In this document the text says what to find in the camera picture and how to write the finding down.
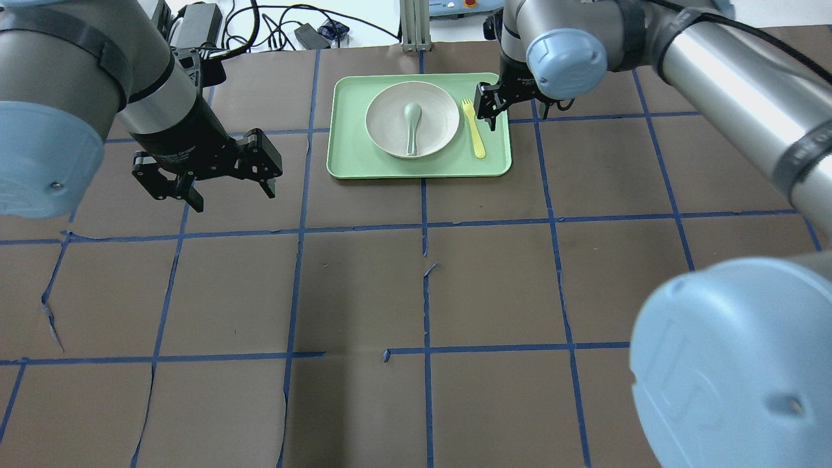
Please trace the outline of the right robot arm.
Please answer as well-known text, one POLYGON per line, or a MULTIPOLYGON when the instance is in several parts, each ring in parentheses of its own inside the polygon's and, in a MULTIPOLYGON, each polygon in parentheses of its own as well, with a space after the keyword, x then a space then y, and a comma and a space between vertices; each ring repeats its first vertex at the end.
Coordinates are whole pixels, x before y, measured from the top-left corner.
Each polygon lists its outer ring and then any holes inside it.
POLYGON ((830 466, 826 27, 509 1, 476 103, 538 157, 584 467, 830 466))

